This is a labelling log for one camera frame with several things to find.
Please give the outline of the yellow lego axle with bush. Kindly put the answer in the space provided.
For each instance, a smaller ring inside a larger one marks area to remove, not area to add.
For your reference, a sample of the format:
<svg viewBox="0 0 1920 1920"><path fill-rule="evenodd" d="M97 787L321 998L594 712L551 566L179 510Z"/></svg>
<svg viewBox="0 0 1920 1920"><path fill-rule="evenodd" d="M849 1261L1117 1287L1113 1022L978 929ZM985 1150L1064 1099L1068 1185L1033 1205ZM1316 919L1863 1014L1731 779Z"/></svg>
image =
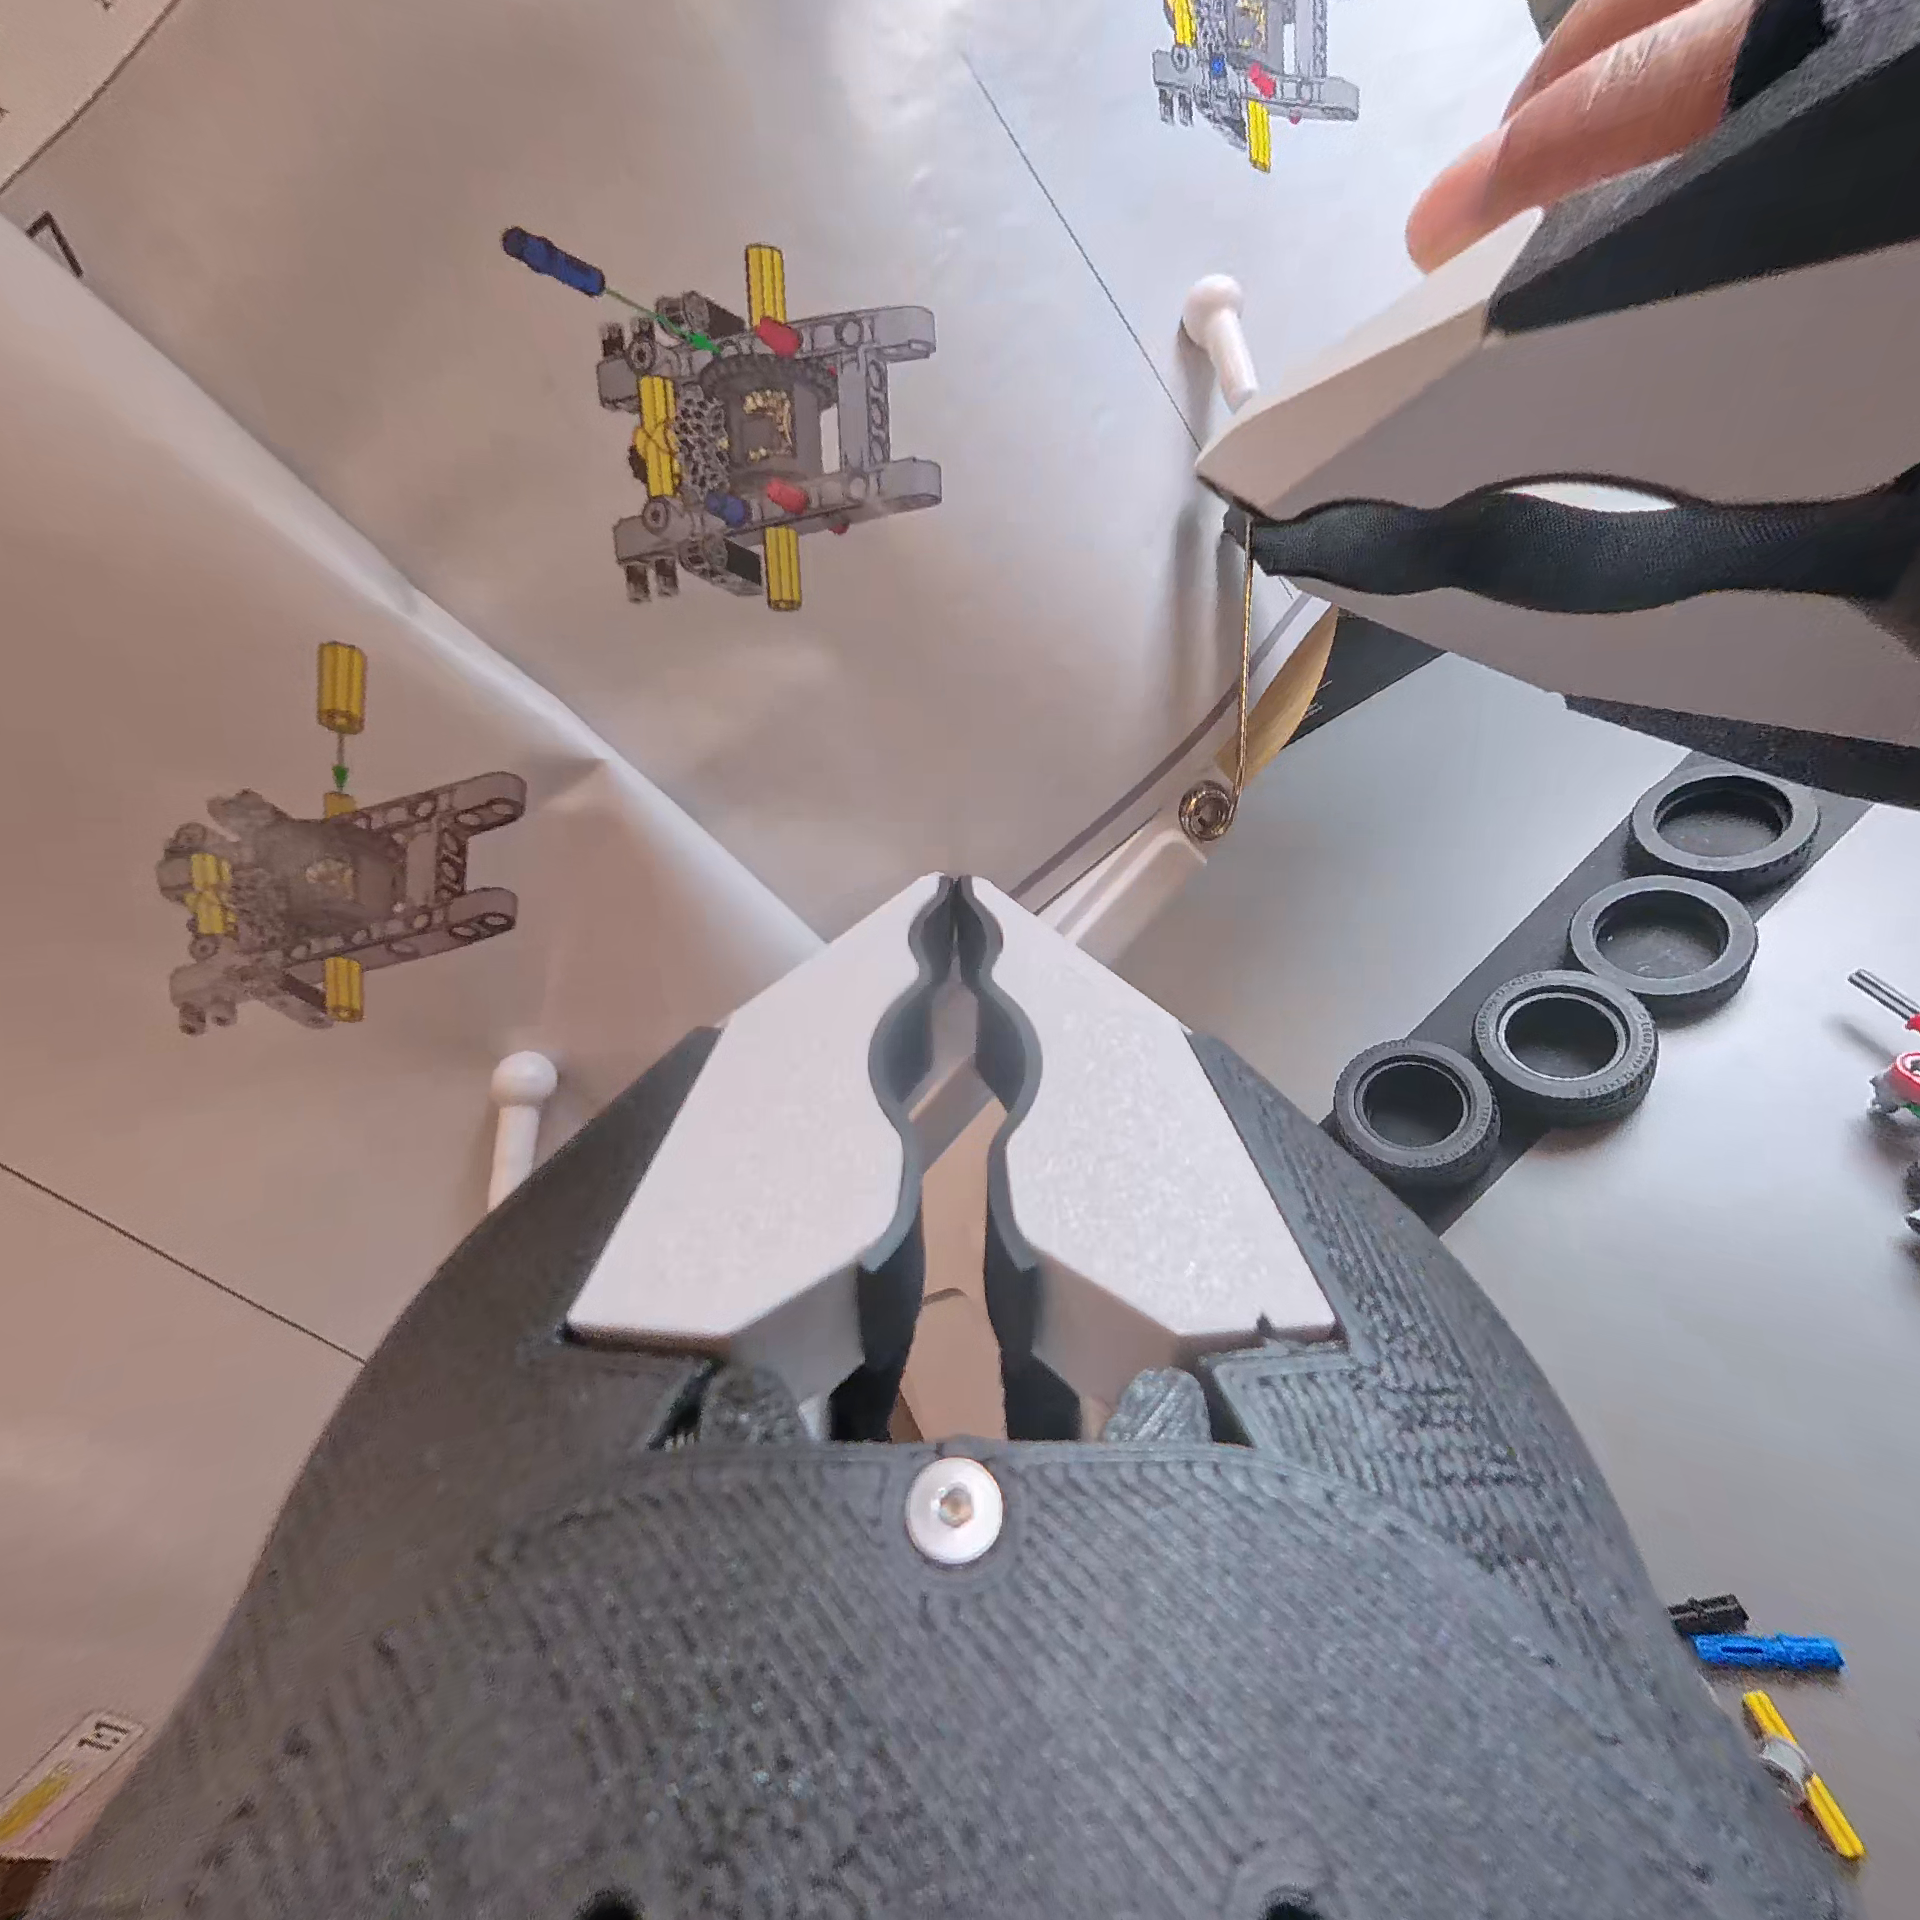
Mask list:
<svg viewBox="0 0 1920 1920"><path fill-rule="evenodd" d="M1852 1818L1841 1807L1834 1790L1816 1769L1809 1751L1793 1735L1779 1704L1762 1689L1743 1693L1743 1714L1757 1738L1760 1761L1775 1783L1785 1792L1791 1805L1810 1824L1831 1854L1858 1865L1866 1861L1866 1845Z"/></svg>

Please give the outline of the red black lego assembly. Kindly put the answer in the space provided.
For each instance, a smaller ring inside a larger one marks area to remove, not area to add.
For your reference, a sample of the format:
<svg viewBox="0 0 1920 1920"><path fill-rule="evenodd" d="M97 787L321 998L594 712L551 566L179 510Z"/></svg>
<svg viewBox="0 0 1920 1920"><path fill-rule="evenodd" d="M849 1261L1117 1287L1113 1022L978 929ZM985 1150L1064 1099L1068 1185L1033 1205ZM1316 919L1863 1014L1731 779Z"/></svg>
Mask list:
<svg viewBox="0 0 1920 1920"><path fill-rule="evenodd" d="M1847 981L1896 1014L1905 1027L1905 1043L1890 1054L1888 1065L1871 1083L1871 1110L1897 1127L1919 1119L1919 998L1867 969L1852 971Z"/></svg>

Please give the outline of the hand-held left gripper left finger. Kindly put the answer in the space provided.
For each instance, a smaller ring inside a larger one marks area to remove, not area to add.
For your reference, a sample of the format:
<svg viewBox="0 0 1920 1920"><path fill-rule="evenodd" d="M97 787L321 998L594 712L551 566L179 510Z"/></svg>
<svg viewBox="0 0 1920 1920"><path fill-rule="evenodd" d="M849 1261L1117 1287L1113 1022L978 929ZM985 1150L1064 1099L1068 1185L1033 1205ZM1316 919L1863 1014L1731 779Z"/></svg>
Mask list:
<svg viewBox="0 0 1920 1920"><path fill-rule="evenodd" d="M832 1437L888 1437L927 1277L907 1109L951 962L954 879L931 872L746 1000L567 1330L760 1367Z"/></svg>

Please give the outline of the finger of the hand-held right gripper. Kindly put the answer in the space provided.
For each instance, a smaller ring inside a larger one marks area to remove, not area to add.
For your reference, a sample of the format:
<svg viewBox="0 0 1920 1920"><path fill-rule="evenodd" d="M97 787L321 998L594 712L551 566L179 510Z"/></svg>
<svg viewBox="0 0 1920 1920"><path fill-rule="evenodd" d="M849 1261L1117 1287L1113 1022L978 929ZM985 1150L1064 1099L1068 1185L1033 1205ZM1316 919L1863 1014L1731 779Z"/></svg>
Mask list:
<svg viewBox="0 0 1920 1920"><path fill-rule="evenodd" d="M1539 688L1915 746L1913 517L1298 517L1252 552Z"/></svg>
<svg viewBox="0 0 1920 1920"><path fill-rule="evenodd" d="M1539 225L1506 224L1268 374L1195 477L1274 520L1547 481L1720 506L1915 486L1915 210L1816 262L1500 325L1500 281Z"/></svg>

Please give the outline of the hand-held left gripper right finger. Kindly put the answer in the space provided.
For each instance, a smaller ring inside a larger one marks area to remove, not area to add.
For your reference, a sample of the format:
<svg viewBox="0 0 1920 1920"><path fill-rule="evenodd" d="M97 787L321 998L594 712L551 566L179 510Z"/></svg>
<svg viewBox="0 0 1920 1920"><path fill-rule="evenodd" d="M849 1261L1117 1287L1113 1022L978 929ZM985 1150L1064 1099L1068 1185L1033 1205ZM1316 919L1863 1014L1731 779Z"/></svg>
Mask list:
<svg viewBox="0 0 1920 1920"><path fill-rule="evenodd" d="M1024 912L955 885L973 1069L1001 1104L983 1289L1012 1439L1075 1439L1146 1370L1281 1336L1338 1310L1188 1027Z"/></svg>

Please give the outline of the black rubber lego tyre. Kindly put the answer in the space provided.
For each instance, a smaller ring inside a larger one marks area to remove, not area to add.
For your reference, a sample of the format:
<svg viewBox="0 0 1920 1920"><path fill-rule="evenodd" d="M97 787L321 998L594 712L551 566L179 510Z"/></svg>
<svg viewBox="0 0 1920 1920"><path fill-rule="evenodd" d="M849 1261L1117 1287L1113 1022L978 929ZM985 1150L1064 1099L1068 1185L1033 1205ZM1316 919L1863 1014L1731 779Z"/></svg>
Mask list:
<svg viewBox="0 0 1920 1920"><path fill-rule="evenodd" d="M1331 1123L1351 1157L1397 1193L1451 1193L1493 1166L1496 1090L1455 1046L1397 1040L1356 1054L1335 1083Z"/></svg>
<svg viewBox="0 0 1920 1920"><path fill-rule="evenodd" d="M1560 1128L1632 1113L1659 1063L1648 1008L1578 969L1496 986L1474 1014L1473 1041L1503 1104Z"/></svg>
<svg viewBox="0 0 1920 1920"><path fill-rule="evenodd" d="M1697 879L1751 901L1809 865L1819 825L1810 791L1728 761L1701 761L1635 803L1628 857L1635 872Z"/></svg>
<svg viewBox="0 0 1920 1920"><path fill-rule="evenodd" d="M1695 1019L1724 1006L1743 989L1757 949L1757 925L1743 901L1674 875L1600 887L1568 923L1572 963L1631 991L1657 1019Z"/></svg>

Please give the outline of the lego instruction booklet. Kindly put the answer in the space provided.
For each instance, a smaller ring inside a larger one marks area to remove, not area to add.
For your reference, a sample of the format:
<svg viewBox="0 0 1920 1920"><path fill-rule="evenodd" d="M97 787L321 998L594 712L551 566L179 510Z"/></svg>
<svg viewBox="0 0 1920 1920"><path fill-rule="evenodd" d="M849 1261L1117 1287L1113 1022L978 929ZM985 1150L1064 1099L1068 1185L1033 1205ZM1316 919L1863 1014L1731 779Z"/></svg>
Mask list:
<svg viewBox="0 0 1920 1920"><path fill-rule="evenodd" d="M1411 282L1527 5L1331 5L1356 123L1159 119L1161 5L4 5L4 1792L160 1728L353 1370L544 1152L928 869L1060 894L1233 731L1188 282ZM907 493L633 602L589 302L917 305Z"/></svg>

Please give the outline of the person's right hand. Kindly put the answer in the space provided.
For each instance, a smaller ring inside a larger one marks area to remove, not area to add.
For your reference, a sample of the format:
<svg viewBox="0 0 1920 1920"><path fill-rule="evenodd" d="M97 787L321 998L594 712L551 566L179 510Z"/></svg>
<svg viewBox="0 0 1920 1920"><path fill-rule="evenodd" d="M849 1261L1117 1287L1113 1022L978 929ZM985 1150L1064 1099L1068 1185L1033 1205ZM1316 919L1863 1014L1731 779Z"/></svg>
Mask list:
<svg viewBox="0 0 1920 1920"><path fill-rule="evenodd" d="M1412 265L1434 272L1522 211L1713 133L1753 14L1753 1L1576 1L1500 126L1412 205Z"/></svg>

